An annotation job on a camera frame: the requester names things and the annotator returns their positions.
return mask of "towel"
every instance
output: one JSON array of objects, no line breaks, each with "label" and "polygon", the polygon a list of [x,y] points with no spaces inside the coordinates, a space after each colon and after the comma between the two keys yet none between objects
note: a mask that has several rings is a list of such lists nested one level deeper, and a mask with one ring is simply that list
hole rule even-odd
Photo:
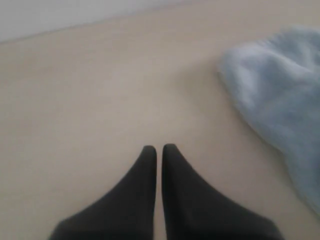
[{"label": "towel", "polygon": [[229,49],[219,71],[244,120],[284,154],[320,215],[320,29],[295,26]]}]

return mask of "white wall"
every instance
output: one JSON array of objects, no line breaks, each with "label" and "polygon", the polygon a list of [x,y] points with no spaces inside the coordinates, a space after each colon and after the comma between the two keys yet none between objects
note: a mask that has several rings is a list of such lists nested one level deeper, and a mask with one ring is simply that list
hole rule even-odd
[{"label": "white wall", "polygon": [[0,42],[187,0],[0,0]]}]

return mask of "wall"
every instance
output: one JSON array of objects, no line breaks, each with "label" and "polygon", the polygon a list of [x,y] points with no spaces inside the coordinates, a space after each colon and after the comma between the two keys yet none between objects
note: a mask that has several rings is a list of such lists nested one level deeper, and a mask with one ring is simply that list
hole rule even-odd
[{"label": "wall", "polygon": [[187,0],[2,0],[0,42]]}]

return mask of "light blue towel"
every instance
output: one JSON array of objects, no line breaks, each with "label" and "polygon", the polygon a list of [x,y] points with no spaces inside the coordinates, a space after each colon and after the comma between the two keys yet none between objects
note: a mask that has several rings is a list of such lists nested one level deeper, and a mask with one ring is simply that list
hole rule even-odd
[{"label": "light blue towel", "polygon": [[320,29],[293,27],[230,49],[219,70],[236,108],[282,151],[295,187],[320,215]]}]

